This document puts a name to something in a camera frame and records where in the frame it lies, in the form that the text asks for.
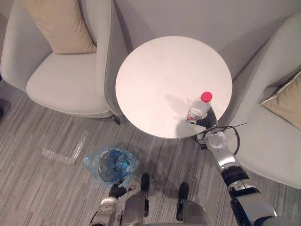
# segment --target gray armchair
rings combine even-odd
[[[220,125],[238,127],[239,161],[264,177],[301,189],[301,131],[260,106],[301,69],[301,13],[289,18],[233,82]]]
[[[121,116],[115,95],[127,50],[111,0],[79,0],[96,53],[58,55],[16,0],[8,20],[1,75],[45,107],[82,117]]]

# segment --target red bottle cap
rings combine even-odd
[[[208,103],[210,102],[212,99],[212,94],[210,92],[204,92],[201,96],[201,100],[204,102],[204,103]]]

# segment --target chair armrest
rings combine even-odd
[[[52,52],[26,9],[16,0],[10,12],[3,52],[1,75],[12,86],[26,91],[26,84],[40,63]]]
[[[287,19],[233,81],[230,104],[220,125],[245,122],[268,86],[281,86],[301,68],[301,13]]]
[[[109,109],[115,115],[122,116],[115,84],[119,68],[128,53],[113,1],[102,0],[101,8],[96,51],[96,90],[104,92],[102,96]]]

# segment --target throw pillow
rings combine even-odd
[[[96,52],[81,17],[78,0],[21,1],[55,53]]]
[[[301,130],[301,72],[261,105]]]

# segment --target wall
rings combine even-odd
[[[301,0],[115,0],[127,47],[181,35],[217,50],[233,77]]]
[[[6,18],[9,17],[13,3],[14,0],[0,0],[0,13],[3,14]]]
[[[0,57],[2,55],[6,25],[7,25],[7,19],[4,17],[2,13],[0,13]]]

